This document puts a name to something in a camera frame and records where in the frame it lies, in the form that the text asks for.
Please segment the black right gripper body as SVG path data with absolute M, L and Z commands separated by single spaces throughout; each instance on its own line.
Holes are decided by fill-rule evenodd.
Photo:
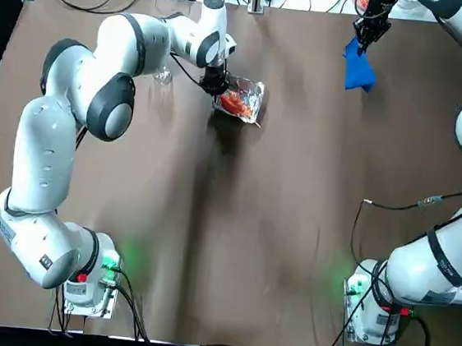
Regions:
M 355 0 L 354 9 L 358 16 L 355 22 L 372 25 L 374 21 L 388 18 L 397 0 Z

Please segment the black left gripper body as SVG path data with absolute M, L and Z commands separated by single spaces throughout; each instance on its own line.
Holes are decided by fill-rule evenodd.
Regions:
M 229 88 L 225 65 L 205 67 L 205 73 L 199 80 L 199 86 L 211 94 L 222 95 Z

